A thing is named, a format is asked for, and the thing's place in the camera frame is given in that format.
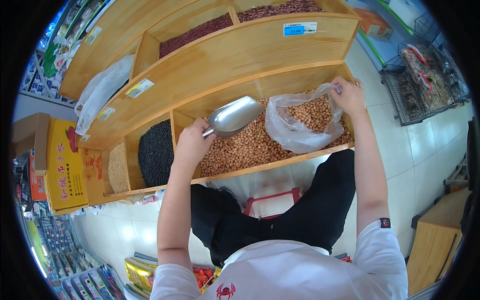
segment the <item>person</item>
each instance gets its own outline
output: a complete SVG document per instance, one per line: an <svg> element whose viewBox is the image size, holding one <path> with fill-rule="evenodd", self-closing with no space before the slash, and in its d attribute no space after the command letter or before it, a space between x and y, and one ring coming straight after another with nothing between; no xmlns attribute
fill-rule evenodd
<svg viewBox="0 0 480 300"><path fill-rule="evenodd" d="M150 299L405 299L407 270L388 212L387 181L363 83L337 77L332 98L355 130L355 151L336 152L316 170L311 187L284 214L243 214L225 190L190 186L214 136L197 119L177 143L158 218L158 268ZM333 256L357 192L357 244L353 263ZM222 266L200 293L192 273L190 228Z"/></svg>

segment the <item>white t-shirt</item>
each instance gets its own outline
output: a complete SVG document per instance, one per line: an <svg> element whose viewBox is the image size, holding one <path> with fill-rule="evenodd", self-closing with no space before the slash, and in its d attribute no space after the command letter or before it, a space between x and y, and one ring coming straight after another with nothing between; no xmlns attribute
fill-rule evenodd
<svg viewBox="0 0 480 300"><path fill-rule="evenodd" d="M192 270L158 266L150 299L405 299L407 268L393 228L369 224L353 263L292 240L266 240L232 254L201 294Z"/></svg>

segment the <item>hand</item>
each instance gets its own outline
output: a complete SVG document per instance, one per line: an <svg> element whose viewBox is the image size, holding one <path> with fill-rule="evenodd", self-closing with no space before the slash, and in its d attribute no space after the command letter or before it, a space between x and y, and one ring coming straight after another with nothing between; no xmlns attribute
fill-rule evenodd
<svg viewBox="0 0 480 300"><path fill-rule="evenodd" d="M203 119L196 119L189 127L180 134L173 165L194 171L207 153L216 135L211 134L206 139L202 136L208 125Z"/></svg>
<svg viewBox="0 0 480 300"><path fill-rule="evenodd" d="M343 77L338 76L332 84L342 87L342 93L338 94L335 89L330 89L333 100L346 112L351 118L366 114L365 93L363 91L363 82L355 78L358 86L348 82Z"/></svg>

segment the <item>black pants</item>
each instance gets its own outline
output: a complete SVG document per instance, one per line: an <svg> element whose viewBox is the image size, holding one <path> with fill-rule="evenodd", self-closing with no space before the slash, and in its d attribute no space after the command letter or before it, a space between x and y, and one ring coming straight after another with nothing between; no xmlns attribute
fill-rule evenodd
<svg viewBox="0 0 480 300"><path fill-rule="evenodd" d="M217 266L235 251L263 240L296 240L331 254L355 194L353 157L350 149L331 154L297 203L273 219L247 216L230 193L194 184L193 233L210 249Z"/></svg>

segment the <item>spider logo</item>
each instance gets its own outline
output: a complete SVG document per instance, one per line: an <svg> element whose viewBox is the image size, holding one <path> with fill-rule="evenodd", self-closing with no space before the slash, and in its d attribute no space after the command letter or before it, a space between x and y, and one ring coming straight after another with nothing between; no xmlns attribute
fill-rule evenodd
<svg viewBox="0 0 480 300"><path fill-rule="evenodd" d="M218 297L218 300L221 300L223 296L228 296L227 300L230 299L230 297L233 297L233 293L235 292L235 286L233 283L230 283L230 288L223 287L223 283L216 289L216 296Z"/></svg>

